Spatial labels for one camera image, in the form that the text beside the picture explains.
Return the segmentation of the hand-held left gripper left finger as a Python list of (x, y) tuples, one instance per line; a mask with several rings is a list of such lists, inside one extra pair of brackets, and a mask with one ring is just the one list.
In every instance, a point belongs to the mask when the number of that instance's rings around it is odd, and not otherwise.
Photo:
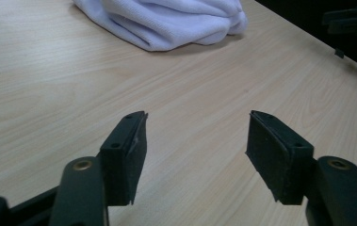
[(133, 204), (147, 154), (148, 114), (138, 111), (124, 116), (100, 148), (105, 198), (108, 206)]

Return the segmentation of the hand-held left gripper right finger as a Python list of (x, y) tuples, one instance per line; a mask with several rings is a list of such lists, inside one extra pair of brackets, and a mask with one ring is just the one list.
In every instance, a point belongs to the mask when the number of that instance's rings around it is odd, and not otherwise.
[(276, 202), (300, 205), (312, 166), (314, 146), (273, 115), (250, 113), (246, 155)]

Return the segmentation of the white towel with blue print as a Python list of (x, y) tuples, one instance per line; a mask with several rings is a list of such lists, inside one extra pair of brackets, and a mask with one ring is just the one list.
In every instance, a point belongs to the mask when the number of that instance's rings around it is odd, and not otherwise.
[(146, 51), (210, 45), (243, 33), (239, 0), (73, 0), (94, 23)]

